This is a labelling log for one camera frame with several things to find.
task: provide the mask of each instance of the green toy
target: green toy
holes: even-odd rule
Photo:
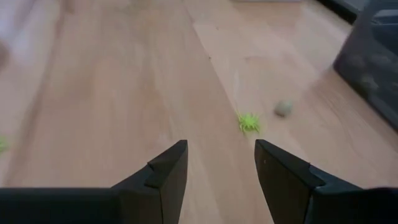
[[[241,115],[238,112],[239,129],[245,134],[249,131],[260,131],[259,117],[251,113]]]
[[[8,147],[6,138],[0,136],[0,152],[3,152],[4,150],[6,150]]]

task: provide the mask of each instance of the green spiky toy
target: green spiky toy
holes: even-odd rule
[[[0,136],[0,152],[3,152],[4,150],[6,150],[8,147],[6,138]]]
[[[259,117],[251,113],[241,115],[238,112],[239,129],[245,134],[250,131],[260,131]]]

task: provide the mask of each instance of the wooden floor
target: wooden floor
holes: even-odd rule
[[[111,186],[188,139],[180,223],[272,223],[262,138],[397,186],[397,134],[330,68],[349,30],[311,0],[0,0],[1,184]],[[260,134],[239,131],[238,110]]]

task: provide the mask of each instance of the black plastic bin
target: black plastic bin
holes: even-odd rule
[[[398,130],[398,0],[372,0],[353,25],[335,70]]]

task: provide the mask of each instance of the small rock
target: small rock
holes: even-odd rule
[[[293,102],[290,100],[282,100],[275,107],[275,114],[281,117],[286,117],[292,112]]]

